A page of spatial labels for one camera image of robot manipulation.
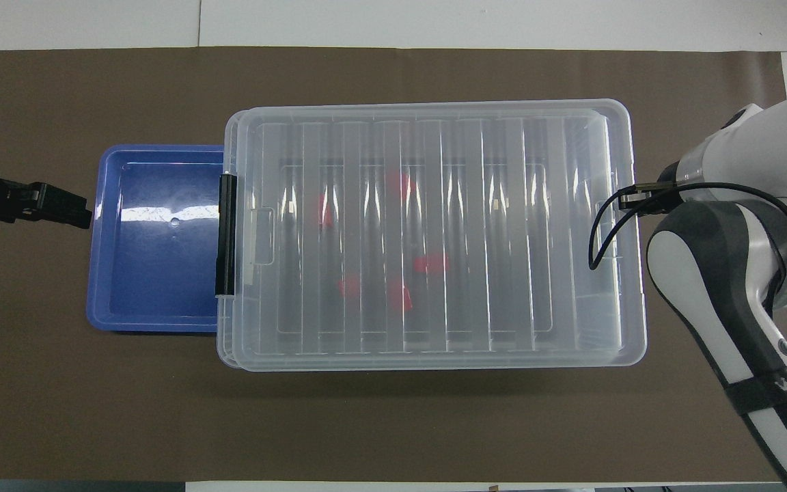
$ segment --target brown table mat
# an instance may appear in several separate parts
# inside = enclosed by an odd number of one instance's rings
[[[784,87],[778,53],[0,52],[0,175],[92,201],[107,147],[220,144],[239,109],[592,97],[630,109],[637,177],[654,180]],[[87,231],[0,222],[0,478],[775,479],[648,281],[630,368],[252,374],[210,337],[96,331],[89,249]]]

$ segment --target brown surface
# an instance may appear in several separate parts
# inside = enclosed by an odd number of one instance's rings
[[[630,109],[654,180],[784,90],[777,53],[3,52],[0,174],[93,197],[107,147],[217,144],[253,106],[587,97]],[[212,338],[90,327],[89,249],[87,231],[0,223],[0,478],[774,479],[650,284],[631,368],[251,374]]]

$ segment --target blue plastic tray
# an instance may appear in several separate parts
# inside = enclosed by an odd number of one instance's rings
[[[222,146],[115,146],[99,162],[87,318],[215,332]]]

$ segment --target clear plastic box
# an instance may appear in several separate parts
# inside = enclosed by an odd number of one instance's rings
[[[615,366],[646,351],[633,222],[588,270],[594,213],[633,183],[615,100],[250,109],[228,122],[224,172],[234,286],[218,350],[233,367]]]

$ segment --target black strap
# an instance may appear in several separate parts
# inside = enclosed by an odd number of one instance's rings
[[[739,415],[771,408],[787,402],[787,366],[760,374],[725,388]]]

